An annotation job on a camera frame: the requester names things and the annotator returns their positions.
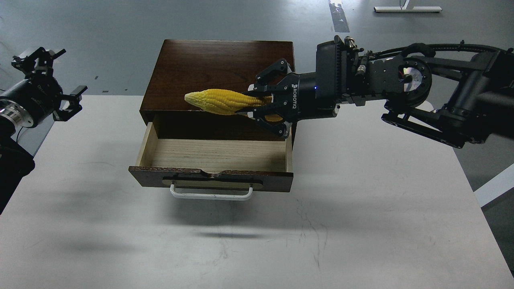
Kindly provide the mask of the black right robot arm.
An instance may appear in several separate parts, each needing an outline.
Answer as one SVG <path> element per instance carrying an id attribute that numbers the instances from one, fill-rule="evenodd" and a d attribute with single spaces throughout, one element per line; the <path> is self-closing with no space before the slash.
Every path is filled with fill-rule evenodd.
<path id="1" fill-rule="evenodd" d="M 272 101 L 236 112 L 287 138 L 294 123 L 336 117 L 340 104 L 385 100 L 384 122 L 462 148 L 491 134 L 513 138 L 513 60 L 512 48 L 463 41 L 374 53 L 336 35 L 317 46 L 315 72 L 279 59 L 259 73 L 246 95 Z"/>

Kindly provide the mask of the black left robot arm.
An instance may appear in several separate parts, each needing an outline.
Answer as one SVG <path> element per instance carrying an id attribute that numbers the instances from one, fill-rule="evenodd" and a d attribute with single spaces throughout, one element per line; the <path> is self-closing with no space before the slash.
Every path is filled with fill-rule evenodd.
<path id="1" fill-rule="evenodd" d="M 35 128 L 49 115 L 66 122 L 82 110 L 80 101 L 87 86 L 69 95 L 53 76 L 53 62 L 66 52 L 36 49 L 25 57 L 14 56 L 12 66 L 24 79 L 0 97 L 0 210 L 10 201 L 21 179 L 34 168 L 34 157 L 12 139 L 19 128 Z"/>

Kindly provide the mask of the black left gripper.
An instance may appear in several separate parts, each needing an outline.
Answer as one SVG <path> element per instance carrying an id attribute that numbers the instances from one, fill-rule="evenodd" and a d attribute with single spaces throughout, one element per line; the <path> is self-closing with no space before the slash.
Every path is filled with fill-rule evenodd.
<path id="1" fill-rule="evenodd" d="M 25 79 L 1 94 L 2 129 L 34 128 L 50 114 L 55 122 L 66 122 L 82 110 L 80 101 L 88 86 L 80 85 L 66 95 L 55 78 L 34 78 L 53 77 L 53 62 L 64 53 L 64 48 L 54 52 L 40 47 L 25 57 L 13 56 L 11 65 Z M 68 106 L 60 109 L 63 101 Z"/>

